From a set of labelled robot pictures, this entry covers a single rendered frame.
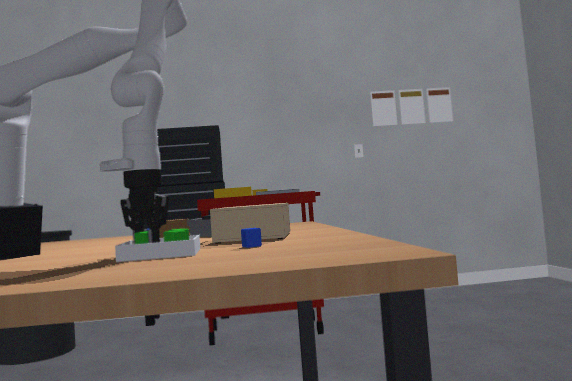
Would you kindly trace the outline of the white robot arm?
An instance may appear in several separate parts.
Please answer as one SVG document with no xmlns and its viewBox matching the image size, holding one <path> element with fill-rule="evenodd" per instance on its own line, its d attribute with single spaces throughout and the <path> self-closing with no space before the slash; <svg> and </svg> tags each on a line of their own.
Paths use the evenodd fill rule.
<svg viewBox="0 0 572 381">
<path fill-rule="evenodd" d="M 102 161 L 100 171 L 161 170 L 157 124 L 164 93 L 159 74 L 166 53 L 165 34 L 172 36 L 186 25 L 180 0 L 142 0 L 139 28 L 89 27 L 1 65 L 0 206 L 23 205 L 32 90 L 87 72 L 132 50 L 112 80 L 111 95 L 119 106 L 143 108 L 123 121 L 123 158 Z"/>
</svg>

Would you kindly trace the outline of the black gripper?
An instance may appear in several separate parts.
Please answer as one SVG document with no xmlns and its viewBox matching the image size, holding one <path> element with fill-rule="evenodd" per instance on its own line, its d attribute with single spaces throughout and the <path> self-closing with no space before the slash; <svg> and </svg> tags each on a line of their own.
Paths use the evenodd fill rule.
<svg viewBox="0 0 572 381">
<path fill-rule="evenodd" d="M 144 229 L 142 229 L 144 218 L 146 219 L 147 226 L 150 229 L 148 230 L 148 242 L 160 242 L 159 229 L 162 225 L 167 223 L 169 205 L 169 196 L 162 196 L 158 191 L 158 186 L 162 184 L 161 170 L 130 170 L 124 171 L 123 176 L 124 187 L 129 188 L 129 196 L 127 199 L 121 199 L 120 203 L 125 226 L 130 227 L 133 231 L 133 244 L 135 244 L 135 233 L 144 232 Z M 162 214 L 161 219 L 159 218 L 160 214 Z M 129 217 L 131 218 L 131 221 L 129 220 Z M 151 218 L 153 218 L 153 222 Z M 136 219 L 139 219 L 139 222 L 138 220 L 136 222 Z"/>
</svg>

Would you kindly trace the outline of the brown cardboard box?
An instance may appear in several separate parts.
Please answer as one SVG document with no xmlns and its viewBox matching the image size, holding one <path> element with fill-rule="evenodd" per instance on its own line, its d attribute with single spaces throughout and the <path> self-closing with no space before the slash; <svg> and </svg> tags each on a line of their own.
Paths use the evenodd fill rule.
<svg viewBox="0 0 572 381">
<path fill-rule="evenodd" d="M 160 238 L 164 238 L 163 233 L 168 231 L 168 230 L 173 230 L 173 229 L 190 229 L 189 226 L 187 226 L 187 220 L 188 219 L 175 219 L 175 220 L 167 220 L 167 223 L 165 225 L 162 225 L 159 229 L 160 232 Z"/>
</svg>

